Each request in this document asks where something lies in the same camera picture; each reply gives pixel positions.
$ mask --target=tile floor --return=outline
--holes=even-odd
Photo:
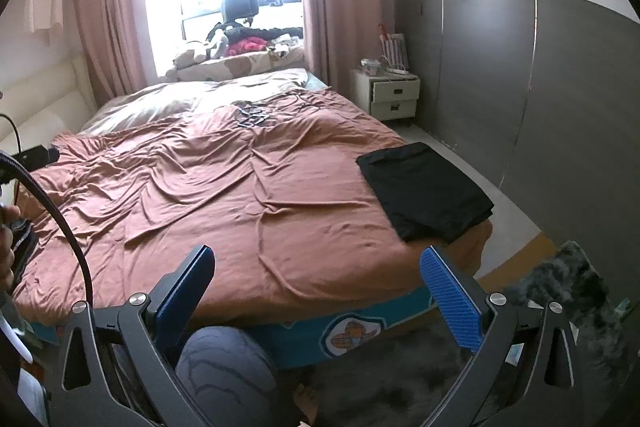
[[[490,218],[494,226],[494,233],[484,246],[482,264],[476,278],[482,277],[495,267],[500,266],[540,233],[536,224],[513,201],[446,145],[416,125],[394,124],[392,127],[409,143],[424,142],[428,144],[475,181],[494,202],[494,215]]]

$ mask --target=drawer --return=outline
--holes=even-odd
[[[420,96],[420,80],[393,80],[373,84],[373,102],[417,100]]]
[[[372,102],[371,116],[377,120],[395,120],[415,116],[415,100],[400,102]]]

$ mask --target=wood panel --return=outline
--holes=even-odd
[[[640,25],[538,0],[532,87],[502,190],[556,244],[580,243],[616,298],[640,296]]]
[[[395,0],[396,31],[404,33],[411,72],[420,78],[416,123],[435,133],[442,48],[442,0]]]
[[[522,121],[535,0],[444,0],[436,137],[499,185]]]

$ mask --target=human hand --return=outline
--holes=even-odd
[[[14,252],[11,245],[14,242],[14,234],[4,224],[15,221],[20,217],[20,208],[10,204],[4,207],[1,213],[0,226],[0,291],[7,291],[14,281],[14,273],[11,267],[14,264]]]

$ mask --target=pink blanket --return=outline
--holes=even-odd
[[[423,240],[402,242],[360,174],[357,156],[402,139],[330,89],[277,95],[266,126],[233,106],[105,136],[64,134],[60,161],[36,177],[86,253],[96,307],[148,292],[194,245],[216,254],[195,325],[256,325],[364,307],[420,284]],[[84,298],[62,233],[21,194],[40,245],[14,299],[25,318],[64,322]],[[485,221],[448,247],[479,266]]]

